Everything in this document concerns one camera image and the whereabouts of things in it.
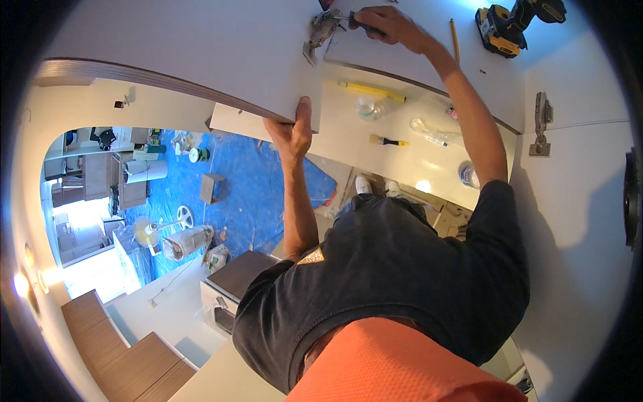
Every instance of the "paint can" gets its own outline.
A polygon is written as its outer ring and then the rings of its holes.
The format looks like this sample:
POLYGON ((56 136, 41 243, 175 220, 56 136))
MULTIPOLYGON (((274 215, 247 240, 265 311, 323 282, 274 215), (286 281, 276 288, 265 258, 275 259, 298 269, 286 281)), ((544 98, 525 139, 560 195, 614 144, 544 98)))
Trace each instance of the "paint can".
POLYGON ((473 165, 466 165, 460 169, 460 181, 467 187, 480 188, 480 180, 473 165))
POLYGON ((190 162, 205 162, 210 159, 210 151, 205 148, 192 148, 190 149, 190 162))

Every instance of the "blue tarp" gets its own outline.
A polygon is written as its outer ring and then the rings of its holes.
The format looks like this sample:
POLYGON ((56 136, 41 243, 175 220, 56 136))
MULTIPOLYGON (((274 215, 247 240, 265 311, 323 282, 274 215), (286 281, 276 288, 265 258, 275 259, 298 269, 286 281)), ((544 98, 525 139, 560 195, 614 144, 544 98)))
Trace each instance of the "blue tarp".
MULTIPOLYGON (((284 236, 284 175, 276 151, 268 142, 238 134, 224 133, 222 137, 203 134, 200 148, 210 150, 207 162, 191 163, 187 155, 174 154, 170 141, 174 130, 161 131, 161 143, 167 146, 162 158, 167 160, 168 175, 165 179, 150 180, 150 197, 145 205, 128 208, 122 212, 127 224, 141 216, 164 223, 176 220, 181 205, 192 209, 195 224, 209 224, 215 228, 217 244, 223 243, 233 258, 246 250, 270 254, 284 236), (216 173, 226 180, 218 186, 215 197, 220 203, 207 205, 199 197, 204 173, 216 173), (219 237, 225 232, 225 241, 219 237)), ((306 160, 304 174, 312 207, 330 200, 336 182, 317 166, 306 160)), ((178 225, 161 230, 166 237, 178 225)), ((181 262, 166 259, 163 254, 152 258, 153 277, 156 279, 194 258, 199 253, 185 257, 181 262)))

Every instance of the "man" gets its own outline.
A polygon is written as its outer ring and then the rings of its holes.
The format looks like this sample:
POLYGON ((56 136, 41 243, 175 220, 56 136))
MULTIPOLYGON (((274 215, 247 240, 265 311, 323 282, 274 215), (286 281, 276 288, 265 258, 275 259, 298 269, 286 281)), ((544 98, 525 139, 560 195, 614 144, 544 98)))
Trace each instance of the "man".
POLYGON ((467 239, 441 239, 421 208, 387 186, 358 192, 318 244, 303 178, 311 101, 296 123, 264 124, 284 170, 286 260, 261 273, 239 304, 234 344, 288 400, 521 400, 476 366, 489 360, 529 303, 529 277, 507 184, 507 157, 493 117, 449 52, 391 6, 355 14, 425 55, 458 111, 480 180, 467 239))

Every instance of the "white cabinet door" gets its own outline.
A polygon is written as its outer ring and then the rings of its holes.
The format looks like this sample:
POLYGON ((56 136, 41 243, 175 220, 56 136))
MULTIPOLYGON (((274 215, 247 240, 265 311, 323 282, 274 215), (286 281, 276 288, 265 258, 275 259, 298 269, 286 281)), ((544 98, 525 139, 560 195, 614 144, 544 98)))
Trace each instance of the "white cabinet door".
POLYGON ((196 87, 200 92, 191 95, 282 121, 294 120, 299 98, 307 95, 317 130, 323 52, 318 49, 316 67, 302 52, 311 17, 321 10, 317 0, 86 1, 73 10, 46 57, 100 61, 99 78, 159 87, 180 78, 191 88, 181 92, 196 87), (108 24, 96 29, 97 21, 108 24), (137 78, 117 78, 119 69, 135 71, 137 78), (146 71, 161 75, 141 78, 146 71))

